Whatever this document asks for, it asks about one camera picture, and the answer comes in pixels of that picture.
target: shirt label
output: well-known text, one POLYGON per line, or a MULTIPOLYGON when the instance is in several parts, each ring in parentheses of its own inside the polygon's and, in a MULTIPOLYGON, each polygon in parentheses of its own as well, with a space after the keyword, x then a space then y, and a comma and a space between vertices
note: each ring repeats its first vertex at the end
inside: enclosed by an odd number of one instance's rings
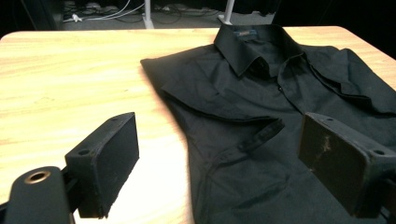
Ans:
POLYGON ((237 37, 240 36, 247 36, 247 35, 256 35, 257 31, 256 30, 247 30, 247 31, 235 31, 233 32, 237 37))

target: shirt sleeve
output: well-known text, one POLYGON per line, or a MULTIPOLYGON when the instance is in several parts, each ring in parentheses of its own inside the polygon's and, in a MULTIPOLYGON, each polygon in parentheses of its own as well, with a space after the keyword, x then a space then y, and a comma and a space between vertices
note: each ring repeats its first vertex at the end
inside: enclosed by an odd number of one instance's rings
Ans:
POLYGON ((338 91, 379 113, 396 114, 396 91, 376 75, 351 49, 307 47, 309 62, 320 74, 338 83, 338 91))

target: wooden table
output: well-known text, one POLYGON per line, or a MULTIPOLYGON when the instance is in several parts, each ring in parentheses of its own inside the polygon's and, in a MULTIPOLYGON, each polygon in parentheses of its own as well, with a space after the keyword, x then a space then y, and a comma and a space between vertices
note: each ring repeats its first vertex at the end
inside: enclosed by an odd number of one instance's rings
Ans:
MULTIPOLYGON (((396 62, 339 27, 287 28, 299 43, 350 48, 396 89, 396 62)), ((140 160, 108 219, 192 223, 186 140, 140 65, 213 43, 218 29, 22 32, 0 41, 0 203, 12 182, 64 155, 106 119, 134 111, 140 160)))

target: screw hole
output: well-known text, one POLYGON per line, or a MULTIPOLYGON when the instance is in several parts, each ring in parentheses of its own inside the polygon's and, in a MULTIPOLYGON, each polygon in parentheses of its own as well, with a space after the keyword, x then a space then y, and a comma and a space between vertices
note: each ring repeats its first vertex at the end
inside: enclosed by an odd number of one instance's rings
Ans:
POLYGON ((385 155, 385 152, 383 152, 381 150, 374 150, 374 153, 378 154, 378 155, 381 155, 381 156, 385 155))
POLYGON ((50 176, 50 171, 39 171, 32 175, 29 175, 25 179, 25 183, 26 184, 36 184, 38 182, 41 182, 41 181, 47 179, 49 176, 50 176))
POLYGON ((85 155, 87 155, 88 153, 90 153, 90 151, 89 151, 88 149, 83 149, 83 150, 81 150, 81 151, 78 152, 78 155, 80 155, 80 156, 85 156, 85 155))

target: shirt collar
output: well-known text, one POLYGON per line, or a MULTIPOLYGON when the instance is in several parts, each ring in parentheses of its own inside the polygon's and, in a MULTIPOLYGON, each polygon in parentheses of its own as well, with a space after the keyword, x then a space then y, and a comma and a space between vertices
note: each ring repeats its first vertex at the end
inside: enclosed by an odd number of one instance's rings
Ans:
POLYGON ((261 54, 246 43, 251 39, 260 39, 280 46, 287 59, 303 54, 301 47, 280 26, 222 24, 215 39, 215 46, 239 77, 253 63, 268 69, 268 63, 261 54))

